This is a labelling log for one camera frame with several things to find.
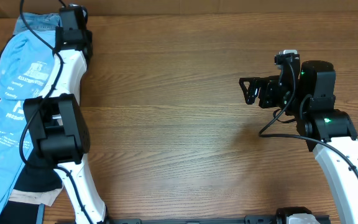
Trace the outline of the light blue printed t-shirt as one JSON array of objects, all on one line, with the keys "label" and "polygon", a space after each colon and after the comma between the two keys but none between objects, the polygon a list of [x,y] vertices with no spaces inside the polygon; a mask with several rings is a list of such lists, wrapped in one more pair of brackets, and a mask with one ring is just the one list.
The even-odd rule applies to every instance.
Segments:
[{"label": "light blue printed t-shirt", "polygon": [[54,31],[27,30],[7,43],[0,58],[0,214],[24,168],[19,154],[23,103],[45,88],[55,65],[54,45]]}]

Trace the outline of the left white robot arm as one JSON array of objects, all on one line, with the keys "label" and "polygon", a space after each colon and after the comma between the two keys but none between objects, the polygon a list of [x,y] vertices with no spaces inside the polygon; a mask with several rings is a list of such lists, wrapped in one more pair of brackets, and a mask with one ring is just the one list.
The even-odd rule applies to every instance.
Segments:
[{"label": "left white robot arm", "polygon": [[[96,190],[88,153],[90,133],[80,111],[80,83],[93,55],[92,33],[86,28],[86,8],[64,4],[59,10],[51,48],[54,68],[36,98],[26,99],[26,125],[19,141],[21,159],[28,168],[54,170],[61,178],[75,212],[75,223],[109,223],[106,204]],[[23,156],[24,138],[43,160],[31,164]]]}]

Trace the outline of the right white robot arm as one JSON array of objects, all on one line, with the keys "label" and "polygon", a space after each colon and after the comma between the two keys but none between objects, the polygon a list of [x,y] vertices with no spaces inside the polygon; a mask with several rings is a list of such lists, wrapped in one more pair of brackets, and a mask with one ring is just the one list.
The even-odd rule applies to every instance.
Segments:
[{"label": "right white robot arm", "polygon": [[350,116],[334,107],[336,71],[322,60],[300,61],[296,50],[275,55],[279,75],[245,77],[245,102],[275,108],[261,138],[306,142],[328,181],[342,223],[358,223],[358,133]]}]

